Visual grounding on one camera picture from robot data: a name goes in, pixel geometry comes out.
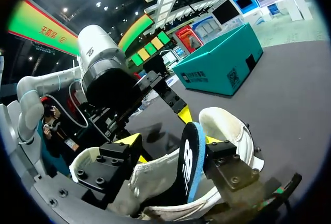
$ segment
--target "ceiling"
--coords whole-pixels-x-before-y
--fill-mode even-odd
[[[33,0],[54,18],[79,33],[87,25],[100,25],[118,43],[129,27],[144,14],[144,9],[155,1],[145,0]],[[203,0],[176,0],[172,11]],[[176,19],[164,26],[165,31],[192,18],[206,9]],[[130,47],[134,50],[150,39],[149,34],[137,39]],[[39,76],[72,67],[73,57],[52,49],[41,51],[40,46],[14,35],[7,35],[1,49],[5,55],[5,69],[2,84],[17,83],[23,76]]]

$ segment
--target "white ceiling structure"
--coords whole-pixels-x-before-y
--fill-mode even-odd
[[[207,8],[212,6],[214,3],[216,3],[218,0],[205,0],[198,3],[191,4],[190,6],[183,7],[181,9],[178,9],[176,11],[171,12],[171,9],[173,8],[175,2],[177,0],[157,0],[157,3],[146,8],[144,12],[146,14],[151,13],[154,11],[154,14],[150,17],[153,19],[155,24],[144,32],[144,34],[151,33],[153,34],[155,29],[157,28],[163,28],[166,23],[171,23],[175,19],[180,19],[182,16],[188,16],[191,12],[194,10],[201,10],[203,8]]]

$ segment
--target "white robotic arm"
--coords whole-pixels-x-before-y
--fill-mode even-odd
[[[81,78],[79,67],[40,77],[24,77],[17,85],[17,97],[21,107],[18,135],[22,142],[33,141],[35,129],[43,115],[40,96],[59,91]]]
[[[118,48],[111,37],[99,26],[90,25],[78,36],[80,57],[79,67],[47,74],[40,77],[24,77],[17,86],[17,96],[21,107],[18,124],[19,139],[24,144],[31,144],[38,123],[43,115],[40,96],[68,87],[75,80],[82,83],[83,92],[92,99],[97,99],[97,90],[104,85],[101,81],[110,69],[126,71],[125,54]]]

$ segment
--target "teal crate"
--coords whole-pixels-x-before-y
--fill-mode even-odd
[[[232,96],[262,53],[252,27],[245,24],[206,43],[173,71],[186,88]]]

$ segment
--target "person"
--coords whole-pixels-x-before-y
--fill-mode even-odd
[[[43,98],[41,102],[44,107],[42,126],[46,149],[52,157],[61,155],[66,165],[70,166],[84,148],[72,139],[74,135],[70,120],[57,107],[51,106],[48,98]]]
[[[190,40],[190,46],[192,49],[196,50],[201,47],[200,42],[198,41],[198,39],[195,36],[188,34],[187,37]]]

